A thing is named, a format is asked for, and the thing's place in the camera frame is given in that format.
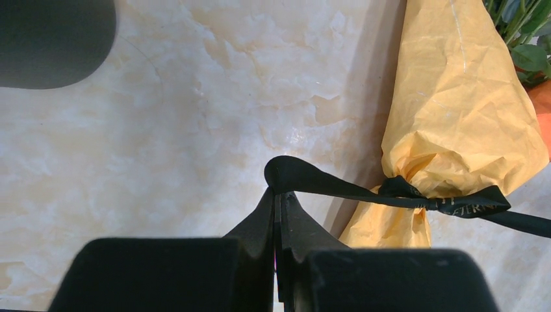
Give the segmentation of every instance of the beige marble tabletop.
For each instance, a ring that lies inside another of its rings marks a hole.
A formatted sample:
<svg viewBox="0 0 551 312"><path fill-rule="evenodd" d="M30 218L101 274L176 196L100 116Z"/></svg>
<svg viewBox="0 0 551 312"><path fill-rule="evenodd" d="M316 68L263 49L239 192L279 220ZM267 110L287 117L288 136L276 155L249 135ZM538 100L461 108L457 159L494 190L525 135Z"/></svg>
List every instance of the beige marble tabletop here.
<svg viewBox="0 0 551 312"><path fill-rule="evenodd" d="M380 183L404 7L120 1L114 46L92 76L0 88L0 308L47 309L96 237L223 235L255 207L276 155ZM511 201L551 217L550 179L548 167ZM353 207L299 197L333 233ZM432 221L435 245L472 254L504 311L551 311L550 241Z"/></svg>

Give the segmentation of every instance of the crumpled paper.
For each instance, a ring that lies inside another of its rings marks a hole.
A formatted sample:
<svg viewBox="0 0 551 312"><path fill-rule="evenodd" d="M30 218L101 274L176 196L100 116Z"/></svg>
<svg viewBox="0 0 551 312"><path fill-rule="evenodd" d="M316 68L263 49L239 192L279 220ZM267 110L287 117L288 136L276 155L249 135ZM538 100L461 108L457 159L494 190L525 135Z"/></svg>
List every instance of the crumpled paper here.
<svg viewBox="0 0 551 312"><path fill-rule="evenodd" d="M383 170L427 197L498 185L549 162L534 108L480 0L408 0ZM424 209L362 202L340 237L355 248L430 246Z"/></svg>

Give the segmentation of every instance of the dark gray rounded object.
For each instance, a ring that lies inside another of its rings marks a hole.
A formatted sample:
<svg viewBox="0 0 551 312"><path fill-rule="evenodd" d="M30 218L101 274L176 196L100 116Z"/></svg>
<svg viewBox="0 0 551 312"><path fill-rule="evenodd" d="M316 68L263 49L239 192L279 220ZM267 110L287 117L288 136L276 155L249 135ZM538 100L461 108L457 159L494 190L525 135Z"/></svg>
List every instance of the dark gray rounded object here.
<svg viewBox="0 0 551 312"><path fill-rule="evenodd" d="M113 0L0 1L0 86L72 85L105 60L115 38Z"/></svg>

